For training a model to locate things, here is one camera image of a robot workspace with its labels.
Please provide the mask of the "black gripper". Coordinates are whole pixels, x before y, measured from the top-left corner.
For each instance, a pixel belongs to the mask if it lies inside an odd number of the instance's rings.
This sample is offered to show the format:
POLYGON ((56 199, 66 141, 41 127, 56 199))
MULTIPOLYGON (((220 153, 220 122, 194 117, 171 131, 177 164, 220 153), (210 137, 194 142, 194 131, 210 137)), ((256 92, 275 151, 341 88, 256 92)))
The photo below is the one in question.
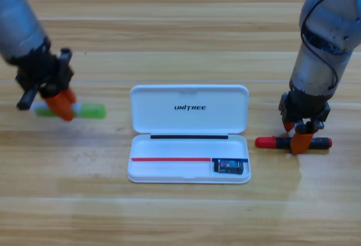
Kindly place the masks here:
POLYGON ((36 95, 40 94, 54 114, 64 121, 72 121, 72 105, 76 102, 76 96, 69 88, 74 75, 70 66, 72 50, 62 48, 56 56, 50 47, 51 43, 45 41, 25 56, 10 58, 10 65, 17 67, 15 80, 24 90, 17 108, 29 110, 36 95))
POLYGON ((330 96, 313 96, 301 90, 290 90, 281 96, 279 111, 286 132, 296 128, 290 148, 292 154, 305 153, 314 133, 324 129, 324 123, 330 113, 330 96))

